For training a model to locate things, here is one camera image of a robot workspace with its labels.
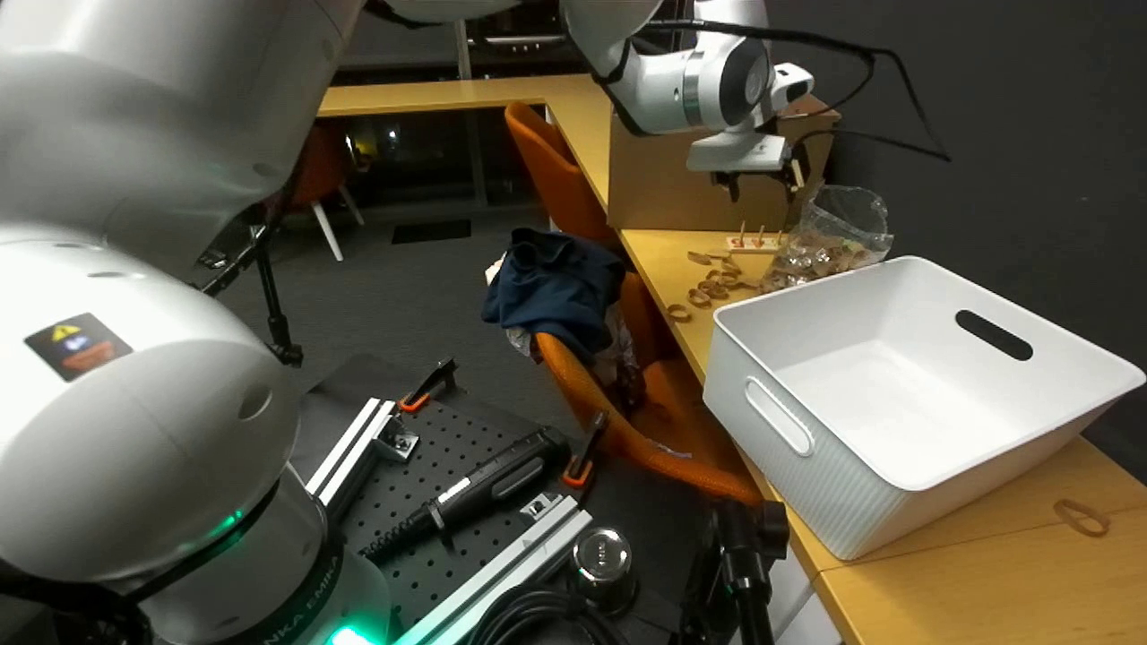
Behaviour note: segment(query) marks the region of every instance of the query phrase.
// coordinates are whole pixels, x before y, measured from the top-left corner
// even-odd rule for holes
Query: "wooden table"
[[[460,82],[329,85],[318,119],[482,112],[510,100],[546,103],[610,213],[610,98],[589,76],[520,76]]]
[[[725,250],[725,232],[625,230],[619,241],[660,310],[690,305],[705,275],[690,250]],[[739,267],[763,275],[772,260],[739,254]],[[709,310],[671,327],[705,382]],[[1110,533],[1072,532],[1056,497],[1103,513]],[[794,549],[850,642],[1147,642],[1147,488],[1090,440],[856,563],[839,563],[796,513]]]

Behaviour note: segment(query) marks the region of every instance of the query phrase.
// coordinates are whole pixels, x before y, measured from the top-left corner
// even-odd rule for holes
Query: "green light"
[[[373,642],[373,637],[361,634],[356,623],[348,623],[348,626],[338,626],[338,630],[326,637],[326,645],[381,645],[381,642]]]
[[[216,533],[234,532],[242,519],[245,519],[245,511],[238,511],[238,513],[224,515],[224,519],[220,519],[220,527],[216,527]]]

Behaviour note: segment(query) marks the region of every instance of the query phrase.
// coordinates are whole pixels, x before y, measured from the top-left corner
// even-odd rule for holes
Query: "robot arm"
[[[513,3],[390,8],[451,22]],[[697,3],[763,27],[760,0]],[[725,130],[709,150],[742,157],[722,170],[777,170],[785,150],[763,150],[752,130],[790,98],[767,47],[700,35],[642,53],[632,35],[656,8],[563,0],[563,20],[642,133]],[[359,10],[0,0],[0,558],[36,580],[113,588],[167,642],[259,630],[279,606],[326,594],[342,563],[285,471],[295,402],[279,365],[167,272],[286,182]]]
[[[516,0],[390,0],[410,22],[472,20]],[[559,0],[570,44],[613,98],[632,133],[715,133],[691,145],[691,173],[783,173],[790,147],[757,133],[772,115],[813,90],[796,66],[772,66],[760,40],[700,32],[691,49],[642,53],[636,35],[665,0]],[[700,22],[767,27],[763,0],[697,0]]]

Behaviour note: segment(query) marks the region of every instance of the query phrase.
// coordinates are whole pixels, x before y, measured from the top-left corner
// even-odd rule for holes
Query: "cable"
[[[589,645],[625,645],[625,634],[586,594],[559,588],[513,588],[482,617],[467,645],[532,645],[546,626],[568,626]]]
[[[433,533],[433,515],[432,506],[420,506],[417,513],[410,513],[397,527],[390,527],[387,533],[373,539],[361,555],[369,563],[387,563],[396,554],[420,545],[422,539]]]
[[[853,98],[865,92],[865,85],[876,81],[876,63],[880,59],[889,59],[900,82],[905,82],[905,92],[929,137],[929,147],[924,145],[907,145],[907,141],[896,141],[896,137],[876,137],[876,133],[846,133],[846,137],[865,137],[865,141],[880,141],[880,145],[889,145],[889,147],[905,147],[905,150],[914,150],[914,156],[924,156],[924,157],[939,157],[939,161],[952,161],[951,150],[942,147],[929,112],[924,112],[924,100],[919,98],[919,85],[909,82],[909,72],[905,66],[905,59],[889,47],[865,47],[865,44],[850,44],[850,40],[835,40],[835,35],[822,35],[822,32],[798,32],[798,28],[757,28],[757,27],[730,27],[730,22],[680,22],[680,20],[666,20],[666,22],[650,22],[644,32],[730,32],[730,35],[747,35],[747,40],[783,40],[783,44],[809,44],[809,47],[825,47],[825,49],[844,49],[844,53],[853,53],[865,63],[865,81],[846,90],[839,100],[804,115],[804,119],[819,119],[825,112],[839,112],[844,103],[850,103]]]
[[[98,583],[60,583],[13,570],[0,558],[0,594],[25,598],[56,612],[56,626],[87,642],[152,645],[154,630],[145,611]]]

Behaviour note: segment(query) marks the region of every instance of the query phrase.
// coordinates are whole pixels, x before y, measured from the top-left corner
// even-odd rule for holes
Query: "white storage basket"
[[[705,404],[856,558],[1027,475],[1139,383],[1127,360],[892,260],[722,310]]]

